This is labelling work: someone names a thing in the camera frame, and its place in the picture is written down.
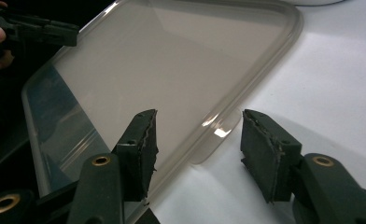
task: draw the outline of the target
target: white surface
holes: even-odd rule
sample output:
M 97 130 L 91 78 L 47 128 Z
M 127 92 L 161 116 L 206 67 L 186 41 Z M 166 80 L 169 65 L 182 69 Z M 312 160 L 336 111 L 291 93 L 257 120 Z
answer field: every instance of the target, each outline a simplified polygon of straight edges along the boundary
M 301 37 L 240 109 L 268 114 L 303 154 L 334 157 L 366 189 L 366 1 L 299 10 Z M 294 223 L 290 204 L 266 204 L 240 162 L 241 130 L 151 202 L 161 223 Z

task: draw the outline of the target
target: metal ring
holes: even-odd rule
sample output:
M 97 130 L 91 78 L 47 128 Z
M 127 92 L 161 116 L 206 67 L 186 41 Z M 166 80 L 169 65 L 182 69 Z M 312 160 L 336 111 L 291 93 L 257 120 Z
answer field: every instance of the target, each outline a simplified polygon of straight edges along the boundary
M 317 157 L 312 158 L 312 160 L 316 164 L 321 165 L 321 166 L 331 167 L 334 165 L 334 162 L 331 159 L 326 158 L 326 157 L 317 156 Z
M 92 161 L 92 165 L 95 166 L 103 166 L 110 162 L 110 157 L 101 156 Z
M 20 194 L 8 194 L 0 198 L 0 214 L 13 208 L 21 200 Z

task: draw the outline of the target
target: clamp jaw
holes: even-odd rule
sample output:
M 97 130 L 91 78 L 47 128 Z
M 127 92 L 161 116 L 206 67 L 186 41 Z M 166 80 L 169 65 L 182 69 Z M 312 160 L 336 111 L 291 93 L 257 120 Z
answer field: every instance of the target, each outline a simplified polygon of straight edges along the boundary
M 243 164 L 267 203 L 289 202 L 299 224 L 366 223 L 366 190 L 336 159 L 310 153 L 265 114 L 245 110 Z
M 7 35 L 4 46 L 0 46 L 0 54 L 3 49 L 11 49 L 14 56 L 25 56 L 26 42 L 74 47 L 77 45 L 79 32 L 79 27 L 74 24 L 27 15 L 2 4 L 0 27 Z
M 79 181 L 38 200 L 27 189 L 0 193 L 0 223 L 125 223 L 124 202 L 148 196 L 159 151 L 156 114 L 150 109 L 135 115 L 111 153 L 83 163 Z M 148 209 L 136 223 L 160 222 Z

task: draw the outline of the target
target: white table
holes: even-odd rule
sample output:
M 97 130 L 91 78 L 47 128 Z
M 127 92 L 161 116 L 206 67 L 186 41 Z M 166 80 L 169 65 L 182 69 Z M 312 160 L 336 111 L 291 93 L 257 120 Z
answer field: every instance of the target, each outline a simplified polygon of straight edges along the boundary
M 366 189 L 366 0 L 299 10 L 298 42 L 241 109 L 268 114 L 303 154 L 334 157 Z M 241 126 L 151 202 L 161 223 L 294 223 L 291 204 L 266 204 L 240 162 Z

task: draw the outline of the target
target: hole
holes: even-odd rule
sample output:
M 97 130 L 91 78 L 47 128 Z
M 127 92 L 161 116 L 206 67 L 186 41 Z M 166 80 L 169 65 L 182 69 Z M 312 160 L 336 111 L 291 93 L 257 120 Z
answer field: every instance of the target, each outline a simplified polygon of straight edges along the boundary
M 129 145 L 136 145 L 136 140 L 129 140 L 127 143 Z
M 95 166 L 103 166 L 110 162 L 109 157 L 98 157 L 95 160 L 92 161 L 92 164 Z
M 100 217 L 90 217 L 85 224 L 102 224 L 104 221 Z
M 7 207 L 7 206 L 11 205 L 13 202 L 14 202 L 14 200 L 7 198 L 7 199 L 3 200 L 2 202 L 0 202 L 0 208 Z
M 334 162 L 326 157 L 314 157 L 312 159 L 316 164 L 321 165 L 321 166 L 333 166 Z
M 0 198 L 0 214 L 10 210 L 20 201 L 20 194 L 8 194 Z

